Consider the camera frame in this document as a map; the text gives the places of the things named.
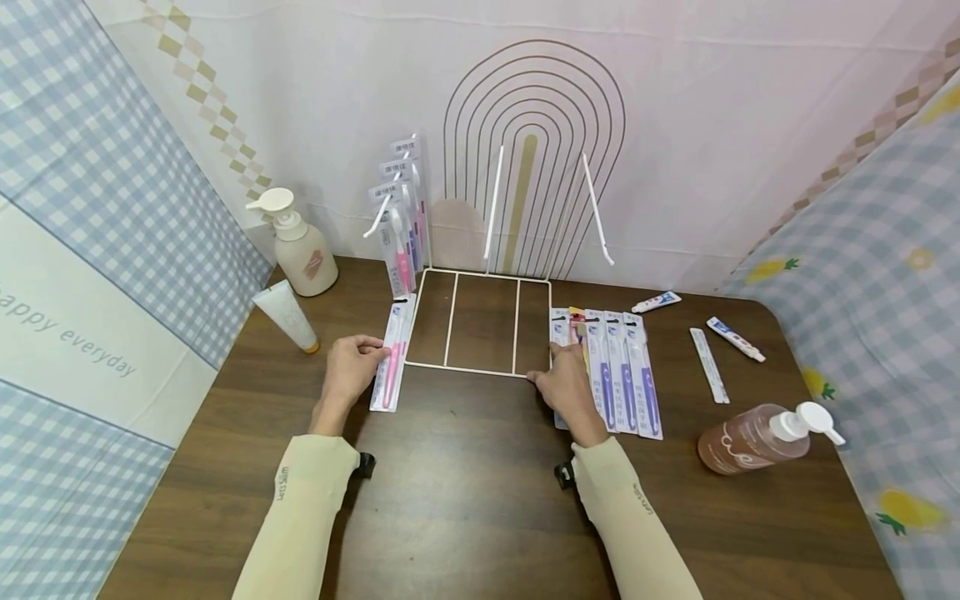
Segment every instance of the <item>brown tabletop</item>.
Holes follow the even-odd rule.
[[[301,300],[322,343],[380,335],[383,264],[339,258],[340,280]],[[411,360],[443,360],[452,276],[430,274]],[[546,287],[524,284],[517,370],[546,365]],[[558,281],[553,303],[629,310],[654,292]],[[449,360],[511,368],[516,284],[461,277]],[[767,356],[708,332],[730,405],[714,404],[688,329],[718,316]],[[759,403],[807,391],[776,318],[746,300],[684,296],[644,316],[664,441],[618,435],[700,586],[712,598],[900,598],[836,452],[815,436],[801,460],[715,475],[695,442]],[[276,465],[303,433],[324,352],[301,353],[254,311],[110,574],[104,599],[229,598],[273,496]],[[600,539],[553,467],[569,437],[521,379],[407,367],[398,410],[353,411],[345,437],[376,456],[350,484],[323,598],[615,598]]]

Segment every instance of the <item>pump dispenser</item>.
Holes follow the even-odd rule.
[[[760,404],[710,429],[697,443],[700,460],[721,475],[736,475],[800,458],[810,449],[810,432],[823,433],[837,445],[847,441],[833,428],[833,417],[816,402],[801,402],[796,411]]]
[[[294,209],[294,193],[284,187],[268,189],[250,210],[266,213],[274,224],[276,262],[301,296],[317,296],[337,280],[340,272],[324,235],[303,221]]]

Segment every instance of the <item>wire rack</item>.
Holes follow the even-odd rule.
[[[600,220],[600,211],[597,208],[596,193],[593,190],[593,178],[590,175],[590,169],[589,169],[586,153],[582,153],[581,158],[584,166],[584,174],[586,175],[587,184],[588,184],[590,204],[593,209],[593,220],[596,223],[597,233],[599,234],[599,237],[600,237],[600,246],[601,246],[601,249],[603,250],[604,258],[606,258],[607,262],[610,263],[610,265],[612,266],[613,259],[611,258],[610,252],[607,248],[607,239],[604,236],[603,223]],[[414,173],[413,173],[414,178],[419,180],[420,174],[417,172],[416,165],[414,165],[413,169],[414,169]],[[416,361],[405,359],[403,361],[405,365],[410,365],[413,367],[424,367],[427,369],[439,369],[442,371],[476,372],[484,375],[497,375],[501,377],[523,378],[526,376],[525,373],[516,372],[516,337],[517,337],[517,332],[519,330],[519,319],[520,319],[520,286],[522,286],[523,283],[525,282],[545,285],[547,289],[547,305],[545,309],[549,311],[550,307],[553,306],[553,284],[550,282],[550,279],[548,277],[535,278],[535,277],[509,276],[509,275],[500,275],[500,274],[490,272],[490,247],[491,247],[491,240],[493,237],[493,225],[496,217],[496,206],[497,206],[497,201],[500,195],[500,176],[502,172],[503,172],[503,146],[500,146],[500,153],[496,163],[496,180],[493,184],[493,197],[491,200],[490,217],[487,220],[487,237],[486,237],[486,244],[484,246],[484,253],[483,253],[483,258],[486,263],[486,268],[483,273],[474,272],[474,271],[464,271],[464,270],[458,270],[458,269],[443,269],[443,268],[438,268],[433,266],[433,248],[430,244],[430,215],[429,215],[430,211],[426,210],[425,238],[426,238],[426,246],[427,246],[427,260],[426,260],[427,266],[423,269],[423,275],[422,275],[422,278],[420,279],[420,290],[417,293],[417,304],[414,307],[413,323],[411,324],[410,331],[412,336],[414,328],[417,326],[417,316],[420,312],[420,302],[423,299],[423,291],[426,288],[427,274],[445,273],[445,274],[454,275],[453,294],[451,295],[451,298],[450,298],[450,314],[449,314],[449,317],[447,320],[447,326],[446,326],[446,343],[444,346],[444,362],[442,364],[422,363],[422,362],[416,362]],[[387,203],[390,201],[390,198],[391,198],[390,196],[387,196],[383,200],[383,203],[380,205],[379,210],[377,211],[377,216],[373,220],[373,227],[370,229],[370,231],[364,234],[364,237],[368,237],[375,231],[376,224],[379,223],[380,217],[383,215],[383,212],[386,209]],[[483,277],[483,278],[490,278],[490,279],[506,279],[508,281],[516,281],[516,302],[514,306],[513,357],[511,360],[511,368],[509,372],[488,371],[484,369],[470,369],[467,367],[453,367],[448,364],[449,356],[450,356],[450,337],[453,333],[453,319],[457,311],[457,287],[460,283],[461,276]]]

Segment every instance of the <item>toothbrush handle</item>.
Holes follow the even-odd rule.
[[[396,264],[400,268],[400,281],[403,282],[403,291],[409,293],[413,289],[413,285],[410,283],[410,263],[407,261],[405,252],[396,254]]]
[[[383,407],[390,408],[390,405],[393,404],[394,399],[394,380],[396,379],[396,363],[399,360],[399,355],[402,353],[402,344],[394,344],[390,352],[390,366],[387,368],[387,385],[386,390],[384,390],[383,395]]]

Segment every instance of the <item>blue plaid fabric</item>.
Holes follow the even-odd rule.
[[[960,530],[947,523],[960,516],[960,112],[901,128],[721,292],[780,318],[849,441],[841,458],[904,594],[957,597]],[[895,531],[878,516],[889,490],[934,516]]]
[[[0,5],[0,193],[212,367],[271,271],[83,2]]]
[[[94,598],[173,450],[0,381],[0,598]]]

